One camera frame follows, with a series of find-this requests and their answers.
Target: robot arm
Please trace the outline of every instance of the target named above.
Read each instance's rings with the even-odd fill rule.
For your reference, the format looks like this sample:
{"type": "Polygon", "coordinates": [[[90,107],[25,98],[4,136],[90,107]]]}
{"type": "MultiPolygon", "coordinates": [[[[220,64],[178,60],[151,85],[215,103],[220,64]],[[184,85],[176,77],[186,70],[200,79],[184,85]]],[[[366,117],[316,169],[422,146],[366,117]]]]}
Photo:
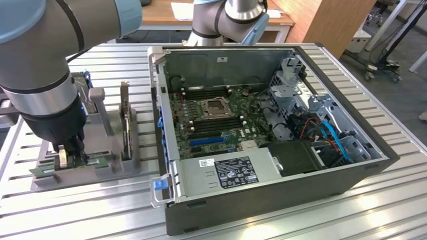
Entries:
{"type": "Polygon", "coordinates": [[[195,0],[188,46],[220,46],[223,35],[246,46],[263,35],[270,16],[264,0],[195,0]]]}
{"type": "Polygon", "coordinates": [[[0,0],[0,86],[56,151],[83,151],[87,120],[66,57],[135,31],[142,12],[139,0],[0,0]]]}

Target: white label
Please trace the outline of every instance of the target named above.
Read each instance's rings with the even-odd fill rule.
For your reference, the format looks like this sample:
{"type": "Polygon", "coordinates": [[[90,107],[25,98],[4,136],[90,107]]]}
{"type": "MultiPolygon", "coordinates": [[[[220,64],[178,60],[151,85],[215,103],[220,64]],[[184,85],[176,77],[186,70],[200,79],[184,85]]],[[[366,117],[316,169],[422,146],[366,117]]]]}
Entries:
{"type": "Polygon", "coordinates": [[[215,163],[214,158],[199,160],[200,168],[214,166],[214,163],[215,163]]]}
{"type": "Polygon", "coordinates": [[[0,108],[8,108],[8,107],[9,107],[9,105],[11,105],[11,100],[9,100],[9,99],[7,99],[7,100],[4,100],[4,101],[1,102],[1,104],[0,104],[0,108]]]}
{"type": "Polygon", "coordinates": [[[218,63],[227,63],[227,61],[228,61],[228,57],[227,56],[220,56],[220,57],[216,58],[216,62],[218,63]]]}
{"type": "Polygon", "coordinates": [[[100,163],[100,160],[99,160],[98,158],[90,159],[90,160],[87,161],[87,165],[88,165],[88,166],[96,165],[96,164],[99,164],[99,163],[100,163]]]}
{"type": "Polygon", "coordinates": [[[54,172],[55,172],[55,169],[44,170],[43,172],[44,172],[45,174],[50,174],[50,173],[54,173],[54,172]]]}

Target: aluminum workbench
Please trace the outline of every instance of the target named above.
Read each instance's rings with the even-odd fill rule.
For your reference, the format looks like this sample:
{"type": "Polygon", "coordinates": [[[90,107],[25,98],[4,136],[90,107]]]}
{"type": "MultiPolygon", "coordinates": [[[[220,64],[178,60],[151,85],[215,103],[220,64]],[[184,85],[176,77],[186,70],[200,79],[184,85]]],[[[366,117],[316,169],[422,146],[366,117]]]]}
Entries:
{"type": "MultiPolygon", "coordinates": [[[[4,168],[0,179],[0,238],[427,238],[426,146],[328,51],[315,44],[300,46],[400,155],[400,160],[382,174],[363,180],[343,195],[188,234],[167,236],[164,210],[152,208],[150,196],[150,179],[159,175],[159,163],[148,45],[103,44],[72,61],[70,68],[72,72],[91,71],[94,86],[106,88],[108,109],[119,106],[120,82],[130,82],[130,100],[138,110],[142,173],[122,180],[32,193],[28,169],[36,166],[41,140],[20,119],[11,128],[0,152],[0,169],[4,168]]],[[[324,91],[310,72],[307,80],[318,92],[324,91]]]]}

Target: sticker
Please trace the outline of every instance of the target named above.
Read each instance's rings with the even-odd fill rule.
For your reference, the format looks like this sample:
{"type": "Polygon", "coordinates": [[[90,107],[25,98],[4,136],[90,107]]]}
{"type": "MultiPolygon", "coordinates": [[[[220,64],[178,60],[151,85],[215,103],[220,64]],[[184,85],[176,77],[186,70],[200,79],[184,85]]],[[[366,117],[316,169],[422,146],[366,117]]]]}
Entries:
{"type": "Polygon", "coordinates": [[[44,172],[45,174],[50,174],[50,173],[54,173],[54,172],[55,172],[55,169],[43,170],[43,172],[44,172]]]}
{"type": "Polygon", "coordinates": [[[216,58],[216,62],[218,63],[227,63],[227,61],[228,61],[228,57],[227,56],[220,56],[220,57],[216,58]]]}
{"type": "Polygon", "coordinates": [[[5,99],[1,101],[0,103],[0,108],[8,108],[11,105],[11,100],[9,99],[5,99]]]}
{"type": "Polygon", "coordinates": [[[88,166],[96,165],[96,164],[99,164],[99,163],[100,163],[100,160],[99,160],[98,158],[90,159],[90,160],[87,161],[87,165],[88,165],[88,166]]]}
{"type": "Polygon", "coordinates": [[[215,162],[216,174],[223,189],[259,182],[248,156],[215,162]]]}
{"type": "Polygon", "coordinates": [[[214,163],[215,163],[214,158],[199,160],[200,168],[214,166],[214,163]]]}
{"type": "Polygon", "coordinates": [[[45,151],[45,155],[56,155],[58,152],[54,150],[54,146],[52,143],[48,143],[48,147],[47,147],[47,151],[45,151]]]}

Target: wooden table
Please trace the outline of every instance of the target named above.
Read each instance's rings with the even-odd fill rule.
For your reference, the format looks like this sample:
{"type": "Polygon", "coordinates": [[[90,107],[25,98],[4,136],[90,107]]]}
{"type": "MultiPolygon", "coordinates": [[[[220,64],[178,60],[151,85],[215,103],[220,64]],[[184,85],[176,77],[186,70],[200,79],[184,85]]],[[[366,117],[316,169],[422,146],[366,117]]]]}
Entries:
{"type": "MultiPolygon", "coordinates": [[[[178,21],[174,17],[171,3],[192,3],[194,0],[152,0],[142,9],[142,25],[139,30],[192,30],[192,21],[178,21]]],[[[278,5],[268,0],[268,9],[279,9],[278,5]]],[[[266,31],[278,32],[275,43],[284,43],[291,27],[295,22],[288,15],[282,18],[271,18],[266,31]]]]}

